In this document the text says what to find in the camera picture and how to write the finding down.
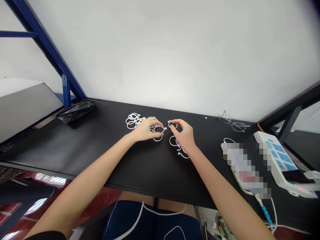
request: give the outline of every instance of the black table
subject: black table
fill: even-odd
[[[236,132],[217,117],[96,100],[95,109],[83,119],[67,126],[58,119],[51,121],[2,154],[0,164],[74,179],[131,131],[125,120],[133,112],[141,114],[141,117],[155,116],[165,126],[168,126],[169,119],[186,120],[193,126],[195,142],[204,155],[264,218],[255,198],[243,193],[237,186],[230,167],[223,160],[220,147],[224,138],[231,138],[251,145],[248,152],[259,157],[259,150],[254,147],[256,141],[253,133],[258,131],[254,123],[244,122],[251,127],[245,133]],[[129,149],[105,186],[216,209],[192,162],[177,155],[177,147],[169,144],[169,138],[173,135],[171,130],[164,133],[160,142],[150,139],[138,142]],[[268,181],[279,224],[309,231],[308,221],[312,219],[319,201],[294,197],[279,188],[273,178]],[[263,202],[270,215],[274,216],[271,201]]]

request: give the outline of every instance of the eyeglasses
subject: eyeglasses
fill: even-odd
[[[223,122],[223,123],[229,123],[232,128],[234,130],[236,130],[237,132],[245,132],[246,130],[246,127],[250,127],[250,126],[247,126],[245,125],[244,123],[241,123],[241,122],[231,122],[231,117],[229,115],[227,115],[227,111],[224,110],[223,114],[221,116],[218,116],[220,121]]]

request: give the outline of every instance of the white wall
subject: white wall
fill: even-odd
[[[0,31],[26,31],[3,0],[0,0]],[[61,77],[31,38],[0,38],[2,77],[45,82],[55,93],[62,93]]]
[[[28,2],[89,97],[258,121],[320,79],[307,1]]]
[[[305,132],[320,133],[320,111],[312,115],[297,127],[297,130]]]

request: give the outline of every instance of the power strip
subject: power strip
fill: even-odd
[[[272,160],[271,173],[279,187],[286,189],[291,195],[296,197],[318,198],[314,191],[308,190],[302,184],[293,184],[285,179],[282,172],[293,171],[298,168],[275,136],[260,131],[253,135],[258,143],[262,143],[259,145],[259,148],[267,150],[268,160],[269,158]]]

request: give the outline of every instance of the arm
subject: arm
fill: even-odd
[[[150,131],[150,126],[155,124],[163,126],[155,117],[143,120],[135,130],[121,138],[80,173],[57,197],[24,239],[45,231],[59,231],[68,237],[76,220],[102,189],[128,149],[137,141],[164,135]]]
[[[173,125],[171,130],[190,157],[221,216],[235,237],[238,240],[275,239],[250,205],[196,146],[192,127],[181,119],[172,120],[172,122],[183,127],[181,133]]]

